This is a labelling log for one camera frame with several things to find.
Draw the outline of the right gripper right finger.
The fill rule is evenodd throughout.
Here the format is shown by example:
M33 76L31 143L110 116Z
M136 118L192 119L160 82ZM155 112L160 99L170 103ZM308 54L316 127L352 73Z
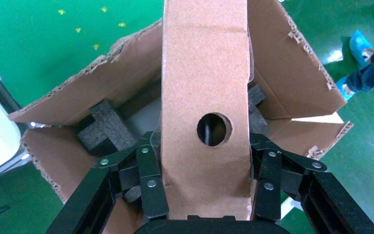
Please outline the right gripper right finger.
M327 166L250 135L251 176L256 181L251 220L278 224L281 193L300 202L317 234L374 234L374 223Z

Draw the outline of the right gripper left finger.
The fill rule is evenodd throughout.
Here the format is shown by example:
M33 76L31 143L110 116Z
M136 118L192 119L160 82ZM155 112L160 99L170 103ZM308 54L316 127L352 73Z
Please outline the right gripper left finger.
M48 234L100 234L119 198L139 187L144 220L166 219L168 202L160 167L146 132L130 148L101 158L52 221Z

